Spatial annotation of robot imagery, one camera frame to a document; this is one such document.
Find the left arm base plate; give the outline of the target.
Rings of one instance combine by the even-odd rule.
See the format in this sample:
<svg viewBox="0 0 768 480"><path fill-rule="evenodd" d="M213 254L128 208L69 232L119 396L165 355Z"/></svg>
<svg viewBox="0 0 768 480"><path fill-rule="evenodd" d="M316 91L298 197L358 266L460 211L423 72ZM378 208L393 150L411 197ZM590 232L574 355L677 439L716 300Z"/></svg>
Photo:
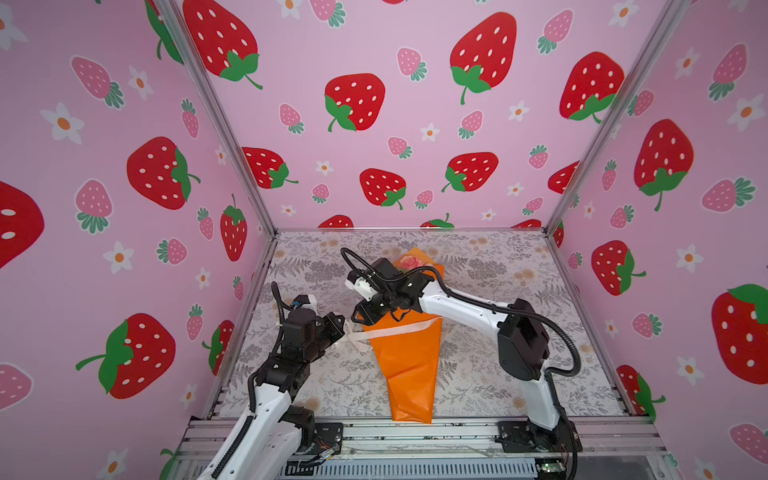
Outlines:
<svg viewBox="0 0 768 480"><path fill-rule="evenodd" d="M344 424L340 422L321 422L307 424L300 428L301 441L298 450L299 456L320 455L326 450L334 454L341 451L344 434Z"/></svg>

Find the orange wrapping paper sheet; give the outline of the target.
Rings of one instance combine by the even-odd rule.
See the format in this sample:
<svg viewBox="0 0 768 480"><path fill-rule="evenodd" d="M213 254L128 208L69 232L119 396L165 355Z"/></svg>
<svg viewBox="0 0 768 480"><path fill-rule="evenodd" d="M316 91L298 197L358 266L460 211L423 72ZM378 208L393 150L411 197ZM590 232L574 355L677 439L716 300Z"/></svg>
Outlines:
<svg viewBox="0 0 768 480"><path fill-rule="evenodd" d="M374 326L365 326L363 331L408 325L436 317L439 316L411 311L400 322L386 316ZM427 330L371 341L373 352L387 381L394 421L424 424L432 422L441 333L440 317L440 320Z"/></svg>

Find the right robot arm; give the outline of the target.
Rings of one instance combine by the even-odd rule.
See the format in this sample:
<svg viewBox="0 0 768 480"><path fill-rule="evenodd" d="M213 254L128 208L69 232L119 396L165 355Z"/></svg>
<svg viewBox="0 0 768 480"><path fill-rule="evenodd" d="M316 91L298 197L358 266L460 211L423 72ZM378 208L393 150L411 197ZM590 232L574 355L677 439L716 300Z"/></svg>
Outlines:
<svg viewBox="0 0 768 480"><path fill-rule="evenodd" d="M527 405L527 420L505 443L522 450L581 450L553 381L555 375L575 377L582 367L575 342L562 327L523 299L504 304L453 289L433 266L401 271L380 258L359 268L353 263L359 255L347 248L341 253L351 267L345 285L362 297L354 322L374 326L386 316L399 321L404 317L395 312L402 310L449 319L491 337L500 367L522 383Z"/></svg>

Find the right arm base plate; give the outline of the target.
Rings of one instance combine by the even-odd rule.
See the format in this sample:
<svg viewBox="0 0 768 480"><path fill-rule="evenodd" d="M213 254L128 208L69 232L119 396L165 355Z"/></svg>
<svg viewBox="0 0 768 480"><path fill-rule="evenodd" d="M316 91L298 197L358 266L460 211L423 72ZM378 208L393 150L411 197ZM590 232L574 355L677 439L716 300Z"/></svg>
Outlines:
<svg viewBox="0 0 768 480"><path fill-rule="evenodd" d="M581 453L582 443L575 425L561 419L553 430L530 421L502 421L497 424L499 443L505 453Z"/></svg>

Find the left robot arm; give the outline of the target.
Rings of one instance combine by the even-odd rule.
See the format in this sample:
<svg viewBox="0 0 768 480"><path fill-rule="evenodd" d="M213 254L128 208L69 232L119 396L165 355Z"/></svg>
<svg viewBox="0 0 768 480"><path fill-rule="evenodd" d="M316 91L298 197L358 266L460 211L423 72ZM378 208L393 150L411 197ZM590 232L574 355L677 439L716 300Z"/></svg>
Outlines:
<svg viewBox="0 0 768 480"><path fill-rule="evenodd" d="M312 362L344 336L344 317L319 315L312 295L280 303L278 313L277 349L248 377L248 403L202 479L275 479L294 453L314 445L314 413L293 402Z"/></svg>

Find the cream ribbon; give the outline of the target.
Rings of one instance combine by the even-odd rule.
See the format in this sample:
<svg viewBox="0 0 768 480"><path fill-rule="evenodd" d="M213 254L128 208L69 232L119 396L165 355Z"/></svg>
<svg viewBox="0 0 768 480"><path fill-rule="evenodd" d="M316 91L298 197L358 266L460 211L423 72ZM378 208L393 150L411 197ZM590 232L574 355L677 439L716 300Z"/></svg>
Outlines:
<svg viewBox="0 0 768 480"><path fill-rule="evenodd" d="M359 332L353 332L349 326L344 326L344 335L342 336L341 341L348 343L358 352L365 353L373 350L371 341L374 339L407 335L424 331L429 329L437 320L440 320L440 317L408 325Z"/></svg>

